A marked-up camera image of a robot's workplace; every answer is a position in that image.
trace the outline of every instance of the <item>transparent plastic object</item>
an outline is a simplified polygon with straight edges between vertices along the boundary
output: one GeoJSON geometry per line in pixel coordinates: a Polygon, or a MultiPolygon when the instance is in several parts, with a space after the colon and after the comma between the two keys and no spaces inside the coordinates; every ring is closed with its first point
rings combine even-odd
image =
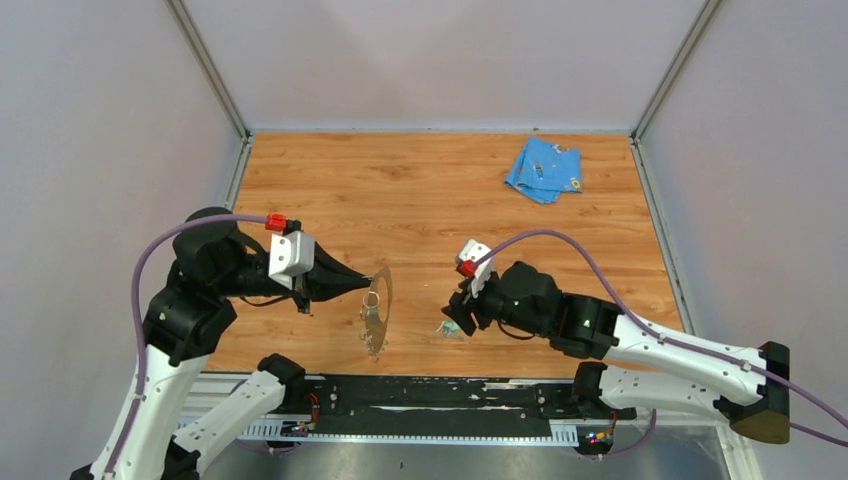
{"type": "Polygon", "coordinates": [[[362,296],[362,309],[359,316],[364,322],[360,340],[365,342],[368,355],[376,362],[389,344],[386,331],[389,326],[389,314],[392,309],[392,275],[388,266],[377,272],[371,279],[371,287],[362,296]]]}

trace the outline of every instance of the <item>wooden tabletop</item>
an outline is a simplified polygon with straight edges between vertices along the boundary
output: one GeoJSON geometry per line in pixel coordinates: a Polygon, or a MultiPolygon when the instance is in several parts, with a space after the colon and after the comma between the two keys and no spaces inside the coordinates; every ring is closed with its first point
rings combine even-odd
{"type": "MultiPolygon", "coordinates": [[[[463,341],[436,332],[461,277],[454,257],[469,238],[490,247],[526,230],[566,232],[594,256],[622,298],[642,316],[681,329],[668,276],[627,138],[539,135],[582,154],[585,193],[539,205],[504,185],[526,135],[261,134],[236,211],[278,211],[336,259],[373,275],[391,269],[388,345],[374,362],[360,340],[362,291],[315,303],[291,302],[239,317],[212,356],[213,370],[253,370],[280,353],[313,373],[571,377],[580,360],[545,340],[516,341],[497,328],[463,341]]],[[[243,226],[266,247],[261,228],[243,226]]],[[[584,260],[550,237],[525,240],[497,257],[554,277],[560,289],[608,299],[584,260]]]]}

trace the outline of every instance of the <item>wood grain surface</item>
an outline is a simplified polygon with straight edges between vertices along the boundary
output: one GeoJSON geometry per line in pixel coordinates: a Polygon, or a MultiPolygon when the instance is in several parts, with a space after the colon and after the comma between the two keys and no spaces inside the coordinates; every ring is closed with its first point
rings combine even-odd
{"type": "MultiPolygon", "coordinates": [[[[525,230],[574,236],[639,314],[680,329],[680,320],[636,167],[624,136],[540,135],[582,154],[585,193],[538,205],[503,184],[526,135],[261,134],[236,211],[279,211],[335,258],[368,275],[391,268],[394,302],[385,351],[374,362],[360,340],[363,292],[313,304],[236,305],[209,367],[253,370],[277,352],[308,372],[571,377],[580,360],[541,339],[516,341],[497,328],[463,341],[436,333],[460,276],[454,257],[469,238],[490,247],[525,230]]],[[[243,229],[268,246],[261,227],[243,229]]],[[[559,288],[608,298],[584,260],[550,237],[498,255],[522,260],[559,288]]]]}

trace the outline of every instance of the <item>robotic arm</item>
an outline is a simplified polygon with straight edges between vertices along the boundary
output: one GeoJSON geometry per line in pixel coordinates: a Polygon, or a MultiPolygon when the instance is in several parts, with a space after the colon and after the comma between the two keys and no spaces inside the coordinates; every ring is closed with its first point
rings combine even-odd
{"type": "MultiPolygon", "coordinates": [[[[229,213],[206,208],[188,220],[229,213]]],[[[272,234],[270,252],[235,221],[198,226],[174,239],[176,261],[144,317],[144,393],[138,398],[130,388],[100,456],[71,480],[196,480],[253,421],[300,400],[303,368],[274,354],[224,402],[174,434],[191,385],[236,319],[229,297],[291,298],[299,312],[309,313],[313,301],[370,285],[301,231],[300,222],[284,222],[282,235],[272,234]]]]}
{"type": "Polygon", "coordinates": [[[638,363],[665,372],[583,362],[573,389],[574,401],[582,408],[665,408],[727,421],[735,432],[757,441],[789,441],[785,386],[667,340],[727,353],[784,378],[789,376],[787,347],[774,342],[759,349],[723,345],[642,319],[660,334],[654,338],[616,304],[563,292],[550,275],[523,262],[515,262],[501,277],[494,271],[494,258],[473,271],[464,268],[488,252],[488,247],[470,240],[457,256],[458,269],[466,278],[443,312],[466,335],[496,321],[546,338],[551,348],[571,357],[638,363]]]}

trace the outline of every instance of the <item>black cable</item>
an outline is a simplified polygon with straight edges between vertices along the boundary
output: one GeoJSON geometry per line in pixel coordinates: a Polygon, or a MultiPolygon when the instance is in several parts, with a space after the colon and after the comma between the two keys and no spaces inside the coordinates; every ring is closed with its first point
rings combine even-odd
{"type": "Polygon", "coordinates": [[[248,299],[246,299],[246,298],[244,298],[244,297],[239,297],[239,299],[241,299],[241,301],[242,301],[242,302],[244,302],[244,303],[246,303],[246,304],[248,304],[248,305],[250,305],[250,306],[252,306],[252,307],[267,307],[268,305],[273,305],[273,304],[275,304],[275,303],[280,303],[280,302],[282,302],[283,300],[285,300],[285,299],[287,299],[287,298],[289,298],[289,297],[287,297],[287,296],[282,296],[282,297],[277,297],[277,298],[272,299],[272,300],[268,300],[267,302],[253,303],[253,302],[251,302],[250,300],[248,300],[248,299]]]}
{"type": "Polygon", "coordinates": [[[505,328],[503,328],[503,323],[501,323],[500,321],[498,321],[498,328],[500,328],[501,331],[504,332],[504,335],[506,335],[509,338],[514,338],[516,340],[530,340],[531,338],[535,337],[535,335],[527,335],[526,337],[522,337],[521,335],[509,333],[509,332],[506,331],[505,328]]]}

